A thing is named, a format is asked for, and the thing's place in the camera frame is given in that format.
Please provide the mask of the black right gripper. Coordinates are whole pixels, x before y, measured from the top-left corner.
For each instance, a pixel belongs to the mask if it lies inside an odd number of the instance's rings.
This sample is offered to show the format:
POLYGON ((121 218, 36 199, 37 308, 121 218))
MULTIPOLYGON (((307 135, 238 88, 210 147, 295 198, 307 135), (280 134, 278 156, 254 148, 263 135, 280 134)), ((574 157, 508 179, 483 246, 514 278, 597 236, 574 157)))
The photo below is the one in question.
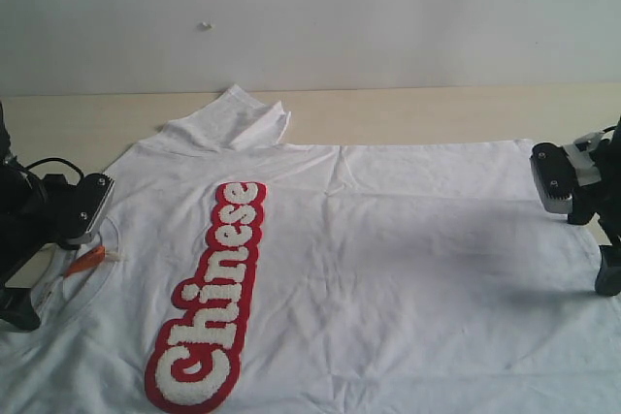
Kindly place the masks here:
MULTIPOLYGON (((565 147, 575 171, 568 222, 583 226, 595 215, 608 239, 620 239, 620 122, 577 138, 565 147)), ((595 280, 600 296, 621 291, 620 244, 601 245, 595 280)))

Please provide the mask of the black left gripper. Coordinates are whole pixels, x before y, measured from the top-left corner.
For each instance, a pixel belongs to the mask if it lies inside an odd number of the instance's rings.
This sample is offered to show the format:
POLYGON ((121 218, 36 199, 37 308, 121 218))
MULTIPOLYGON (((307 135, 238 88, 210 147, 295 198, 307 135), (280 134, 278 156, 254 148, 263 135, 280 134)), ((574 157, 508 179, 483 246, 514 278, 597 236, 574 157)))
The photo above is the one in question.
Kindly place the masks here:
MULTIPOLYGON (((1 164, 1 284, 47 243, 71 244, 82 235, 78 186, 63 174, 38 177, 19 163, 1 164)), ((41 319, 30 288, 1 289, 1 319, 34 331, 41 319)))

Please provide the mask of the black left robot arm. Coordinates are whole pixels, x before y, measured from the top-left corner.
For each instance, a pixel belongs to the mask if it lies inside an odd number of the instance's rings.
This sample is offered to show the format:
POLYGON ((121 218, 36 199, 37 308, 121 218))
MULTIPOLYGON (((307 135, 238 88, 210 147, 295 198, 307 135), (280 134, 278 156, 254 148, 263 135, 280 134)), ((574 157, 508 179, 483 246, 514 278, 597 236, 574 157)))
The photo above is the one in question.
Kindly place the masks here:
POLYGON ((31 290, 7 282, 48 242, 75 248, 84 243, 91 213, 76 204, 79 190, 68 183, 51 194, 45 182, 22 166, 1 125, 1 319, 22 331, 34 331, 41 319, 31 290))

